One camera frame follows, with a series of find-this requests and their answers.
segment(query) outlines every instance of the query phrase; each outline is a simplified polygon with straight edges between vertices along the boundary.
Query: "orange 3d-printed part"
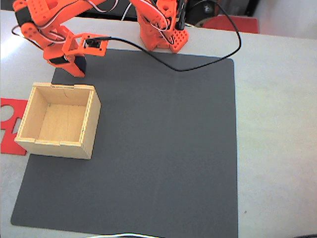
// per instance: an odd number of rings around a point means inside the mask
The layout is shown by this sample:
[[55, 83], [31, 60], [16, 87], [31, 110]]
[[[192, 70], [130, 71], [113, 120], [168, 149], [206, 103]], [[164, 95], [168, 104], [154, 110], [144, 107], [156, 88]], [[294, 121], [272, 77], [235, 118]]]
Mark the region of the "orange 3d-printed part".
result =
[[[104, 56], [107, 41], [86, 44], [92, 33], [74, 35], [61, 24], [105, 0], [16, 0], [13, 9], [24, 37], [36, 42], [44, 59], [76, 77], [84, 77], [85, 55]], [[146, 48], [164, 48], [177, 53], [187, 42], [188, 32], [175, 28], [177, 0], [130, 0], [137, 10], [140, 35]]]

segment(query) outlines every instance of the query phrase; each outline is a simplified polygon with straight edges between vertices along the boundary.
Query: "mounting hole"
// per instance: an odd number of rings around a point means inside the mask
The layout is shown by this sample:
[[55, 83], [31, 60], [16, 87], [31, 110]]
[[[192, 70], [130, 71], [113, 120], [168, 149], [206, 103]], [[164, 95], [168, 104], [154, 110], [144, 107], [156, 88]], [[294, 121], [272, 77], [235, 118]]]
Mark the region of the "mounting hole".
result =
[[21, 121], [22, 121], [21, 118], [17, 118], [16, 119], [12, 134], [15, 134], [15, 133], [17, 133], [19, 131], [19, 127], [20, 127]]
[[1, 121], [9, 120], [14, 114], [14, 109], [10, 105], [4, 105], [1, 107]]

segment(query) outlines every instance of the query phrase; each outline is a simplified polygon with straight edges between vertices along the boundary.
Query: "white cable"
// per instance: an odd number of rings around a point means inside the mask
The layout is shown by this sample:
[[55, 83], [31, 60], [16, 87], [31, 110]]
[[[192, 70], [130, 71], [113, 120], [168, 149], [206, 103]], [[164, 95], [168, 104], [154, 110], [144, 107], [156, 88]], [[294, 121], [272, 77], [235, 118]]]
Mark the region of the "white cable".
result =
[[121, 18], [121, 21], [123, 21], [123, 19], [125, 18], [125, 15], [128, 13], [128, 10], [130, 9], [131, 5], [132, 5], [132, 3], [129, 3], [129, 5], [127, 6], [127, 8], [126, 8], [126, 10], [124, 11], [124, 14], [123, 14], [123, 16], [122, 16], [122, 18]]
[[194, 26], [194, 25], [189, 24], [189, 23], [185, 23], [185, 26], [189, 26], [189, 27], [197, 27], [197, 26]]
[[74, 1], [74, 2], [70, 2], [69, 4], [63, 6], [63, 7], [55, 14], [55, 16], [54, 16], [53, 18], [51, 18], [47, 23], [45, 23], [43, 26], [37, 26], [37, 27], [38, 27], [39, 29], [45, 29], [45, 28], [49, 27], [49, 26], [51, 25], [51, 23], [52, 23], [53, 21], [55, 21], [55, 19], [58, 17], [58, 15], [59, 15], [67, 6], [72, 5], [72, 4], [74, 4], [74, 3], [78, 2], [78, 1], [79, 1], [79, 0], [76, 0], [76, 1]]
[[88, 237], [88, 238], [117, 238], [117, 237], [138, 237], [138, 238], [160, 238], [160, 237], [153, 237], [135, 233], [122, 233], [122, 234], [113, 234], [113, 235], [101, 235], [96, 237]]
[[45, 36], [41, 31], [39, 31], [39, 33], [41, 34], [41, 36], [46, 39], [47, 41], [51, 42], [51, 43], [56, 43], [56, 44], [64, 44], [66, 42], [66, 39], [62, 40], [62, 41], [57, 41], [57, 40], [53, 40], [48, 38], [47, 36]]
[[160, 28], [158, 28], [157, 26], [154, 26], [152, 23], [150, 23], [151, 24], [151, 26], [153, 26], [155, 29], [157, 29], [158, 31], [166, 31], [167, 30], [167, 27], [165, 28], [165, 29], [160, 29]]
[[155, 27], [155, 26], [154, 26], [154, 28], [156, 28], [156, 29], [158, 29], [158, 30], [160, 30], [160, 31], [165, 31], [165, 30], [167, 30], [167, 29], [168, 29], [168, 23], [167, 23], [166, 17], [163, 15], [163, 13], [161, 13], [159, 10], [157, 10], [157, 9], [155, 8], [155, 6], [153, 6], [152, 4], [150, 4], [148, 1], [145, 1], [145, 0], [139, 0], [139, 1], [145, 3], [146, 5], [150, 6], [151, 8], [153, 8], [155, 11], [157, 11], [157, 12], [161, 15], [162, 18], [164, 18], [165, 23], [166, 23], [166, 28], [165, 28], [164, 30], [159, 29], [159, 28], [157, 28], [157, 27]]
[[54, 31], [50, 31], [51, 35], [54, 35], [55, 37], [60, 38], [61, 40], [66, 40], [66, 38], [64, 36], [59, 35], [58, 33], [54, 32]]
[[112, 11], [117, 6], [117, 4], [119, 2], [119, 0], [115, 0], [115, 3], [114, 3], [114, 5], [112, 6], [112, 8], [110, 10], [101, 10], [92, 1], [90, 1], [90, 0], [85, 0], [85, 1], [88, 2], [91, 6], [93, 6], [93, 8], [96, 9], [98, 12], [102, 12], [102, 13]]
[[163, 36], [163, 38], [164, 38], [169, 44], [174, 45], [174, 39], [173, 39], [173, 37], [171, 37], [171, 38], [172, 38], [172, 41], [170, 42], [170, 41], [168, 40], [168, 38], [166, 37], [166, 35], [163, 34], [162, 31], [158, 31], [158, 32]]

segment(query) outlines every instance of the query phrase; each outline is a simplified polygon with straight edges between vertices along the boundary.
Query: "red object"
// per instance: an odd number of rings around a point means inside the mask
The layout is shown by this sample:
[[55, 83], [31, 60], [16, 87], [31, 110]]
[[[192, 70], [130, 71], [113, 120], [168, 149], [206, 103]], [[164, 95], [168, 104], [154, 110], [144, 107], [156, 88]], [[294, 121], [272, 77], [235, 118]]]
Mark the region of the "red object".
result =
[[23, 117], [27, 100], [1, 98], [2, 106], [12, 106], [14, 109], [13, 116], [6, 121], [1, 121], [1, 129], [5, 129], [3, 140], [1, 142], [1, 153], [12, 155], [25, 155], [26, 150], [14, 142], [17, 133], [13, 133], [16, 120]]
[[[259, 33], [258, 19], [253, 17], [230, 16], [241, 32]], [[207, 21], [204, 28], [234, 31], [233, 26], [225, 15], [218, 15]]]
[[[107, 41], [86, 44], [88, 38], [102, 37], [91, 33], [74, 35], [61, 24], [106, 0], [16, 0], [13, 9], [25, 38], [36, 42], [44, 59], [76, 77], [84, 77], [85, 55], [104, 56]], [[187, 30], [176, 30], [177, 0], [130, 0], [135, 6], [140, 35], [146, 48], [168, 49], [177, 53], [187, 42]]]

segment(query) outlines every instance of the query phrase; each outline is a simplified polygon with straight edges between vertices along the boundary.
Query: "black cable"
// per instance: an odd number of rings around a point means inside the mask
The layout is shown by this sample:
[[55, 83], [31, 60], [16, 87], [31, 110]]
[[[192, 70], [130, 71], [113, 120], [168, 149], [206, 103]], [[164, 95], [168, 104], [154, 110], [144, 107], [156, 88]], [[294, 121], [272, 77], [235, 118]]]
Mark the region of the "black cable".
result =
[[209, 62], [209, 63], [205, 63], [205, 64], [202, 64], [202, 65], [199, 65], [199, 66], [196, 66], [196, 67], [192, 67], [192, 68], [185, 68], [185, 69], [178, 69], [178, 68], [175, 68], [171, 65], [169, 65], [168, 63], [165, 63], [164, 61], [162, 61], [161, 59], [159, 59], [158, 57], [156, 57], [154, 54], [150, 53], [149, 51], [147, 51], [146, 49], [142, 48], [141, 46], [138, 46], [137, 44], [131, 42], [131, 41], [128, 41], [128, 40], [125, 40], [125, 39], [121, 39], [121, 38], [118, 38], [118, 37], [96, 37], [96, 38], [90, 38], [90, 39], [87, 39], [86, 40], [86, 43], [89, 45], [91, 44], [93, 41], [110, 41], [110, 40], [113, 40], [113, 41], [121, 41], [121, 42], [124, 42], [124, 43], [127, 43], [127, 44], [130, 44], [138, 49], [140, 49], [141, 51], [145, 52], [146, 54], [148, 54], [149, 56], [153, 57], [154, 59], [156, 59], [158, 62], [164, 64], [165, 66], [169, 67], [170, 69], [174, 70], [174, 71], [177, 71], [177, 72], [185, 72], [185, 71], [191, 71], [191, 70], [194, 70], [194, 69], [198, 69], [198, 68], [202, 68], [202, 67], [205, 67], [207, 65], [210, 65], [212, 63], [217, 63], [221, 60], [224, 60], [232, 55], [234, 55], [235, 53], [237, 53], [240, 49], [241, 49], [241, 46], [242, 46], [242, 40], [241, 40], [241, 36], [240, 36], [240, 33], [239, 33], [239, 30], [237, 28], [237, 26], [234, 24], [233, 20], [230, 18], [230, 16], [226, 13], [226, 11], [220, 6], [219, 3], [213, 1], [213, 0], [202, 0], [200, 2], [203, 2], [203, 1], [211, 1], [213, 2], [214, 4], [217, 4], [218, 7], [220, 8], [220, 10], [226, 15], [226, 17], [228, 18], [228, 20], [230, 21], [230, 23], [232, 24], [235, 32], [237, 33], [237, 36], [238, 36], [238, 39], [239, 39], [239, 47], [233, 51], [232, 53], [222, 57], [222, 58], [219, 58], [215, 61], [212, 61], [212, 62]]
[[304, 236], [299, 236], [294, 238], [317, 238], [317, 234], [304, 235]]
[[153, 6], [155, 6], [156, 8], [157, 8], [157, 3], [156, 3], [156, 1], [154, 1], [154, 0], [150, 0], [151, 1], [151, 3], [153, 4]]
[[39, 49], [43, 50], [43, 49], [42, 49], [42, 47], [40, 47], [38, 44], [36, 44], [36, 43], [35, 43], [35, 42], [33, 42], [32, 40], [30, 40], [30, 39], [28, 39], [28, 38], [26, 38], [26, 37], [24, 37], [24, 36], [21, 36], [21, 35], [19, 35], [19, 34], [15, 33], [15, 32], [14, 32], [14, 30], [15, 30], [16, 28], [18, 28], [18, 27], [19, 27], [19, 25], [16, 25], [16, 26], [14, 26], [14, 27], [12, 28], [11, 33], [12, 33], [13, 35], [16, 35], [16, 36], [22, 37], [22, 38], [24, 38], [24, 39], [28, 40], [29, 42], [31, 42], [31, 43], [32, 43], [33, 45], [35, 45], [37, 48], [39, 48]]
[[162, 35], [162, 38], [164, 38], [170, 45], [174, 45], [174, 38], [173, 36], [171, 36], [171, 41], [169, 41], [169, 39], [167, 38], [167, 36], [164, 34], [164, 32], [160, 32]]
[[39, 33], [40, 33], [40, 35], [43, 36], [44, 38], [47, 38], [47, 39], [49, 39], [50, 41], [54, 41], [55, 43], [63, 42], [63, 41], [66, 40], [66, 37], [64, 37], [63, 35], [61, 35], [61, 34], [59, 34], [59, 33], [57, 33], [57, 32], [54, 32], [54, 31], [50, 31], [50, 33], [54, 33], [54, 34], [56, 34], [56, 35], [58, 35], [58, 36], [60, 36], [60, 37], [63, 37], [63, 39], [61, 39], [61, 40], [54, 40], [54, 39], [52, 39], [52, 38], [50, 38], [50, 37], [44, 35], [41, 30], [39, 30]]

